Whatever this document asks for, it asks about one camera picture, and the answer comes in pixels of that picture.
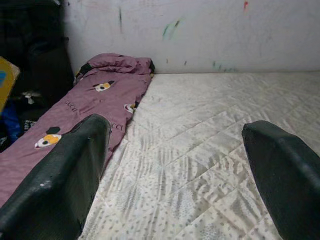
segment quilted pattern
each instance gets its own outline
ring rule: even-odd
[[[320,154],[319,92],[319,72],[156,75],[80,239],[281,239],[241,130],[267,120]]]

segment scribbles on wall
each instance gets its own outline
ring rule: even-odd
[[[244,4],[243,4],[243,10],[244,11],[247,10],[248,5],[249,5],[249,2],[245,0]]]
[[[122,32],[122,11],[121,11],[121,7],[119,7],[119,27],[120,27],[120,32]]]
[[[235,67],[226,67],[216,61],[212,62],[212,68],[215,72],[219,72],[219,73],[236,73],[236,72],[238,72],[238,69],[236,69]]]
[[[163,30],[162,40],[164,40],[166,38],[170,40],[173,37],[174,32],[176,31],[180,22],[181,22],[181,19],[179,19],[178,21],[174,21],[174,22],[167,24]]]

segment mattress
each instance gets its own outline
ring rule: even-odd
[[[319,92],[320,72],[156,75],[80,239],[281,239],[241,131],[267,120],[319,155]]]

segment yellow box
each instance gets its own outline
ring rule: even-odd
[[[19,73],[17,66],[0,56],[0,113],[2,113]]]

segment purple bedsheet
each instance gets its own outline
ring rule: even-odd
[[[150,58],[114,53],[89,60],[77,76],[79,83],[0,155],[0,206],[61,136],[91,114],[111,124],[107,163],[150,84],[151,64]]]

